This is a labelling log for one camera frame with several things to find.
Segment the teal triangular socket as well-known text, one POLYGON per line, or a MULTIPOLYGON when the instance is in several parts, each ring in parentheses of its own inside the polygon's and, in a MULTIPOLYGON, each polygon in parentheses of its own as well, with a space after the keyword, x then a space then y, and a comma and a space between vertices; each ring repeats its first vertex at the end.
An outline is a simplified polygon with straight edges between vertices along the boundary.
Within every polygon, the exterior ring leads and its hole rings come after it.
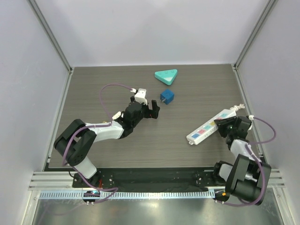
POLYGON ((161 81, 162 83, 170 86, 175 80, 177 74, 178 74, 178 70, 171 69, 171 70, 157 71, 154 73, 154 77, 159 81, 161 81))

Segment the blue plug cube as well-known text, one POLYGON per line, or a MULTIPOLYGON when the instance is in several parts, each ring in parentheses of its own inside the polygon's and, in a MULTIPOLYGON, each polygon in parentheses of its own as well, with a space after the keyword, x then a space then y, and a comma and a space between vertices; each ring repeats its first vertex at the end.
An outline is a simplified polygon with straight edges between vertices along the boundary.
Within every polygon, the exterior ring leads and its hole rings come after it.
POLYGON ((174 100, 174 93, 171 90, 166 89, 160 94, 160 100, 168 105, 174 100))

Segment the white plug cube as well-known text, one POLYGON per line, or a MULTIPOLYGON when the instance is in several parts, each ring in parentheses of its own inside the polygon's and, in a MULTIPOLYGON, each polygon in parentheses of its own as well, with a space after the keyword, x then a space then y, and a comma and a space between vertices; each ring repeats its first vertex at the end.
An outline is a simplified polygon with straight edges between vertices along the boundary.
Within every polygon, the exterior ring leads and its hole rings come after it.
POLYGON ((122 116, 122 112, 119 111, 119 112, 117 112, 116 114, 114 114, 114 115, 112 116, 112 120, 116 120, 116 119, 118 119, 118 118, 121 117, 121 116, 122 116))

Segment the white power strip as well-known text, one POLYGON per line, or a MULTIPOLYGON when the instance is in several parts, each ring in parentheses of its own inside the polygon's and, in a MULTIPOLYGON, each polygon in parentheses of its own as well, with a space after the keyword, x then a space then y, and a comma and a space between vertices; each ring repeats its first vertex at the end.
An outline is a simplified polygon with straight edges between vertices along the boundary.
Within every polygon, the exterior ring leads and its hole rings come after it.
POLYGON ((223 120, 230 117, 236 116, 236 111, 233 109, 223 109, 221 112, 216 114, 214 117, 209 119, 207 122, 196 128, 190 134, 186 136, 186 140, 190 145, 198 145, 203 140, 208 138, 210 135, 215 133, 218 128, 215 125, 215 120, 223 120))

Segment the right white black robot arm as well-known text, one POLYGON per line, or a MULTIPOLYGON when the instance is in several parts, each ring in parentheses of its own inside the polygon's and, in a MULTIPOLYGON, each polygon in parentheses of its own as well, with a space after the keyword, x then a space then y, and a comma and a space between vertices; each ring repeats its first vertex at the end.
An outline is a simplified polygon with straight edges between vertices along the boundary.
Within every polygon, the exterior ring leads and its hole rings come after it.
POLYGON ((223 193, 215 194, 216 203, 244 207, 263 202, 271 166, 255 155, 252 150, 254 143, 247 140, 255 119, 255 116, 249 115, 214 121, 229 151, 235 156, 233 165, 219 161, 214 166, 212 182, 225 186, 223 193))

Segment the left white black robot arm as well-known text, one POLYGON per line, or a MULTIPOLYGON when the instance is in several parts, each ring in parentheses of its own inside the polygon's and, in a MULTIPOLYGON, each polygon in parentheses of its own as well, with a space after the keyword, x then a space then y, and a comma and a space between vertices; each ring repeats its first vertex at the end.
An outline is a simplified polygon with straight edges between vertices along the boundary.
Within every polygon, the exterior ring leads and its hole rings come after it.
POLYGON ((87 157, 92 145, 110 139, 122 139, 129 136, 142 119, 157 119, 160 107, 156 100, 148 104, 139 103, 131 97, 128 107, 118 112, 111 122, 89 124, 81 119, 74 120, 55 140, 53 147, 63 156, 63 163, 75 168, 88 187, 100 182, 100 171, 87 157))

